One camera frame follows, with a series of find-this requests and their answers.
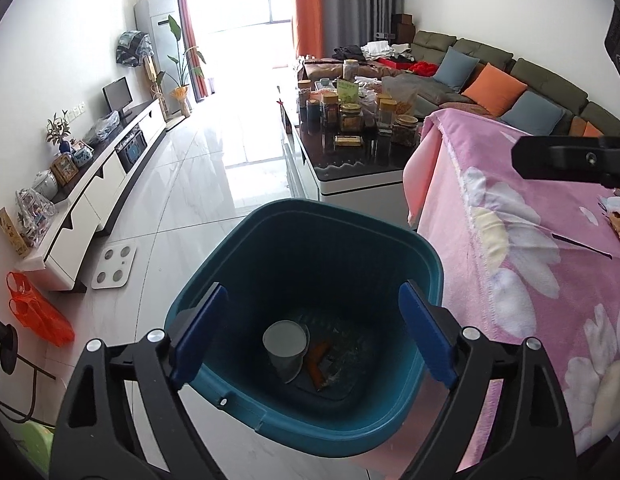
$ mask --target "white cup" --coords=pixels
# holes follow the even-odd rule
[[[292,381],[301,371],[309,345],[308,328],[294,321],[277,321],[263,333],[263,346],[284,383]]]

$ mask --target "teal trash can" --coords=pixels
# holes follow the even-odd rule
[[[165,327],[219,282],[229,307],[190,385],[257,433],[316,456],[353,456],[386,441],[408,415],[424,362],[397,304],[415,280],[441,304],[443,269],[415,232],[338,207],[282,200],[252,212],[174,300]],[[305,370],[283,384],[262,336],[304,323],[311,343],[341,345],[336,380],[317,392]]]

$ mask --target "small plant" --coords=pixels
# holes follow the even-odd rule
[[[177,81],[170,74],[165,71],[159,72],[156,76],[156,82],[158,85],[161,85],[161,81],[163,81],[164,76],[169,76],[179,87],[184,87],[187,85],[187,54],[190,56],[198,56],[199,59],[205,63],[205,58],[203,58],[203,54],[199,52],[198,46],[191,46],[187,49],[182,56],[179,55],[179,42],[181,41],[181,27],[177,20],[175,20],[172,16],[168,16],[168,23],[170,24],[170,30],[174,35],[175,40],[177,40],[177,57],[168,56],[170,60],[177,66],[177,72],[179,73],[179,80]],[[203,78],[203,70],[200,66],[196,66],[192,69],[194,75]]]
[[[68,119],[66,118],[68,115],[68,110],[62,111],[64,113],[63,117],[57,117],[55,113],[55,116],[52,119],[48,119],[48,135],[46,136],[47,142],[52,142],[53,144],[61,144],[61,142],[68,135],[70,135],[70,124],[68,123]]]

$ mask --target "pink blanket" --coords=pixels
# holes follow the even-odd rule
[[[421,212],[419,234],[443,263],[443,306],[462,326],[504,342],[543,342],[583,452],[620,425],[620,242],[598,205],[612,193],[522,179],[510,150],[523,135],[459,110],[430,115],[403,174],[410,221]],[[462,466],[480,458],[497,402],[495,385]],[[418,403],[413,412],[423,413]],[[405,468],[410,452],[395,454],[395,464]]]

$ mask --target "monitor screen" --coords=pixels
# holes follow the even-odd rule
[[[130,88],[128,88],[125,77],[106,86],[103,89],[103,95],[106,97],[111,112],[122,112],[123,108],[132,102],[132,95],[130,95]]]

